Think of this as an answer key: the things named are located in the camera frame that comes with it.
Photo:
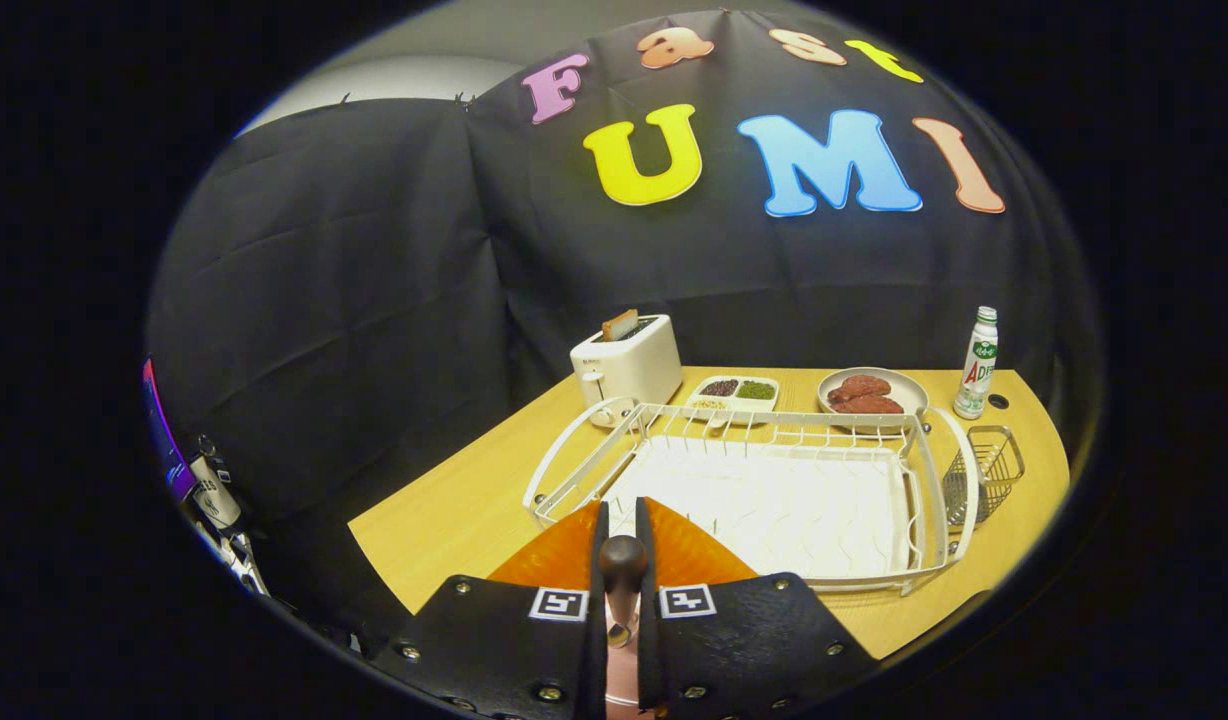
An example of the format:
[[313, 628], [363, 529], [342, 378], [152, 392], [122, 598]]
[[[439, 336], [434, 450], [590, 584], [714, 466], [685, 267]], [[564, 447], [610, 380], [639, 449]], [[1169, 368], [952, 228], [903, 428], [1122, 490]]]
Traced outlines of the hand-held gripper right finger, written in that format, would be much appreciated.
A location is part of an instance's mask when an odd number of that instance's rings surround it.
[[639, 703], [650, 716], [792, 716], [869, 679], [880, 663], [791, 571], [732, 582], [668, 580], [675, 511], [639, 498], [650, 550], [641, 585]]

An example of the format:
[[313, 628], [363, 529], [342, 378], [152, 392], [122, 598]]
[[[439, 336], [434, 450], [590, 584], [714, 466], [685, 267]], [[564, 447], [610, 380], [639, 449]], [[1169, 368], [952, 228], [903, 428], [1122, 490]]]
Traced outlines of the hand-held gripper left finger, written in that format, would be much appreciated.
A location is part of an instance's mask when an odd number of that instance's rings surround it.
[[605, 503], [538, 536], [562, 542], [542, 585], [451, 575], [372, 665], [449, 710], [492, 719], [605, 719]]

